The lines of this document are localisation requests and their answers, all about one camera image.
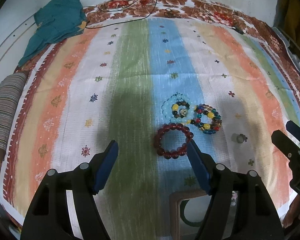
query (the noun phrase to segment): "beaded bracelet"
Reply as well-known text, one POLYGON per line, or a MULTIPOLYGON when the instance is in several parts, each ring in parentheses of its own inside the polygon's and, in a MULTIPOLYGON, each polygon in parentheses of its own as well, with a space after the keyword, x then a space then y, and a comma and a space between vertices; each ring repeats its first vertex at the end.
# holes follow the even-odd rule
POLYGON ((171 123, 189 124, 192 119, 189 112, 194 111, 195 108, 196 105, 192 104, 188 96, 176 93, 165 101, 162 106, 162 113, 171 123))
POLYGON ((214 134, 217 131, 219 131, 220 126, 222 124, 221 116, 216 111, 215 108, 212 108, 212 106, 200 104, 195 109, 195 112, 197 113, 196 117, 197 119, 192 119, 191 124, 194 124, 201 130, 204 134, 214 134), (212 122, 209 123, 202 123, 201 117, 202 114, 206 115, 208 118, 212 119, 212 122))
POLYGON ((163 156, 167 160, 170 159, 171 157, 173 159, 179 158, 179 156, 184 156, 187 152, 187 143, 190 142, 193 138, 193 133, 190 132, 189 127, 183 126, 181 123, 170 123, 170 124, 165 124, 163 125, 162 128, 158 130, 158 133, 154 136, 154 148, 157 149, 157 154, 159 156, 163 156), (169 132, 170 130, 175 130, 177 129, 178 131, 182 131, 185 136, 186 136, 186 143, 182 145, 182 147, 178 147, 176 151, 169 152, 165 151, 161 147, 161 139, 162 136, 166 133, 169 132))

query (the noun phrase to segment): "green fabric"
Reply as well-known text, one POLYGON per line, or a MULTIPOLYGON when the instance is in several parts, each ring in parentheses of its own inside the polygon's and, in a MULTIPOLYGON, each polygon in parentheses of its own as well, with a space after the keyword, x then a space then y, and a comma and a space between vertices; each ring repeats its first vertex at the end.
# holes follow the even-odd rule
POLYGON ((38 29, 29 40, 18 66, 38 54, 47 44, 82 34, 83 29, 78 26, 87 21, 80 0, 51 0, 34 14, 34 20, 38 29))
POLYGON ((119 155, 105 191, 114 239, 153 240, 157 221, 157 155, 152 147, 147 21, 125 24, 112 64, 108 138, 119 155))

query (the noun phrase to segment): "bed sheet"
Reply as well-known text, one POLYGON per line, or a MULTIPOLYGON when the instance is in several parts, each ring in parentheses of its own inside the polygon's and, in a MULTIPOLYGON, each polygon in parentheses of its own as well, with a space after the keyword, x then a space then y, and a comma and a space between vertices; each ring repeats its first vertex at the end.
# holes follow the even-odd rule
MULTIPOLYGON (((154 11, 53 44, 32 69, 0 174, 2 204, 21 225, 48 169, 72 170, 114 139, 119 156, 95 197, 109 236, 169 238, 170 194, 199 188, 186 156, 166 160, 152 146, 168 122, 161 106, 176 93, 213 106, 222 117, 213 135, 189 126, 201 151, 232 171, 256 170, 279 215, 287 212, 296 195, 292 174, 270 136, 280 129, 292 138, 288 120, 300 126, 300 74, 283 42, 265 23, 223 5, 158 1, 155 8, 154 0, 142 1, 119 16, 87 8, 90 27, 154 11), (242 144, 239 134, 247 138, 242 144)), ((183 141, 174 133, 165 147, 183 141)), ((70 193, 68 201, 80 236, 70 193)))

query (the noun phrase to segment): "folded cloth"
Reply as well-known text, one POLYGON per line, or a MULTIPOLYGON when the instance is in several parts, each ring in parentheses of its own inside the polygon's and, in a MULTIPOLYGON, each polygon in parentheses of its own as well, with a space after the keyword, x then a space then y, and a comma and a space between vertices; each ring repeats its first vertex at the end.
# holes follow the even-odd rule
POLYGON ((38 29, 29 40, 18 66, 38 54, 47 44, 82 34, 87 21, 80 0, 51 0, 34 14, 34 20, 38 29))

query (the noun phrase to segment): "yellow fabric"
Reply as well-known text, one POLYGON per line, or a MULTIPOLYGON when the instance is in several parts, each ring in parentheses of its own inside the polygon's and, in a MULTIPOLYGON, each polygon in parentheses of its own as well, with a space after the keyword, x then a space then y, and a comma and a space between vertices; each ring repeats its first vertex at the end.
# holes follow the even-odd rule
POLYGON ((282 3, 287 4, 284 31, 300 47, 300 0, 284 0, 282 3))

